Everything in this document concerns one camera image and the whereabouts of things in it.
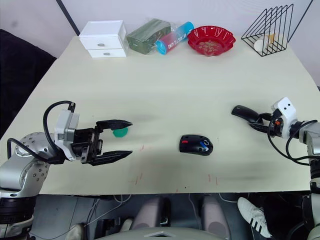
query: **white wall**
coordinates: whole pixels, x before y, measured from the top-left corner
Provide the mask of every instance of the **white wall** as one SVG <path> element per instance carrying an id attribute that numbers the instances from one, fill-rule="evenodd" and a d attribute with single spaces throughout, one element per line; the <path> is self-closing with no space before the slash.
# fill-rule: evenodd
<path id="1" fill-rule="evenodd" d="M 294 3 L 291 29 L 297 25 L 309 0 L 63 0 L 81 31 L 87 21 L 124 20 L 128 32 L 151 18 L 176 24 L 191 21 L 222 26 L 237 36 L 265 8 Z M 320 85 L 320 0 L 315 0 L 292 38 L 291 46 Z M 55 0 L 0 0 L 0 28 L 59 57 L 75 36 Z"/>
<path id="2" fill-rule="evenodd" d="M 0 28 L 55 57 L 76 35 L 55 0 L 0 0 Z"/>

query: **small drawer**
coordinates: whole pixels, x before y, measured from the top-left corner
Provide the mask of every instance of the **small drawer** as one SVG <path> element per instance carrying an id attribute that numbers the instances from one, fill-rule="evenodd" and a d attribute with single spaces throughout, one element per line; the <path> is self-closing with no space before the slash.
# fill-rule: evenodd
<path id="1" fill-rule="evenodd" d="M 80 37 L 80 41 L 87 50 L 123 48 L 121 40 L 118 36 Z"/>
<path id="2" fill-rule="evenodd" d="M 99 49 L 88 50 L 88 52 L 93 58 L 117 58 L 127 56 L 124 49 Z"/>

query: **white drawer box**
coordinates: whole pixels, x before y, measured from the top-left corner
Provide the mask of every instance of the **white drawer box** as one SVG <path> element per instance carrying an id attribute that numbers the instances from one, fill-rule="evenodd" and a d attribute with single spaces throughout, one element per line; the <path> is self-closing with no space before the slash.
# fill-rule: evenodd
<path id="1" fill-rule="evenodd" d="M 122 49 L 126 34 L 123 20 L 88 21 L 79 38 L 87 50 Z"/>
<path id="2" fill-rule="evenodd" d="M 98 49 L 88 50 L 93 58 L 114 58 L 114 57 L 126 57 L 126 51 L 124 49 Z"/>
<path id="3" fill-rule="evenodd" d="M 81 37 L 81 43 L 87 50 L 93 49 L 122 49 L 122 43 L 118 36 L 110 37 Z"/>

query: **plastic bottle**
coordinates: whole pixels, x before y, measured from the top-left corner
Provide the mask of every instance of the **plastic bottle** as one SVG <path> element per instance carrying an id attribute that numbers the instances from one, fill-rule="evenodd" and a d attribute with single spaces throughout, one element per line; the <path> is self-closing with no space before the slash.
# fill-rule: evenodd
<path id="1" fill-rule="evenodd" d="M 155 42 L 156 49 L 159 53 L 165 55 L 167 52 L 174 49 L 178 43 L 184 40 L 187 35 L 194 29 L 194 25 L 187 21 L 185 24 L 178 27 L 175 31 L 163 36 Z"/>

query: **red plate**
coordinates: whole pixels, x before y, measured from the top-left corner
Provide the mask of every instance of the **red plate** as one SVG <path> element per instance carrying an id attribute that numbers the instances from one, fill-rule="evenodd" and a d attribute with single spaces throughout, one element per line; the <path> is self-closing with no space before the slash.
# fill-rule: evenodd
<path id="1" fill-rule="evenodd" d="M 232 32 L 219 26 L 200 26 L 193 29 L 187 37 L 190 47 L 207 57 L 228 51 L 236 41 Z"/>

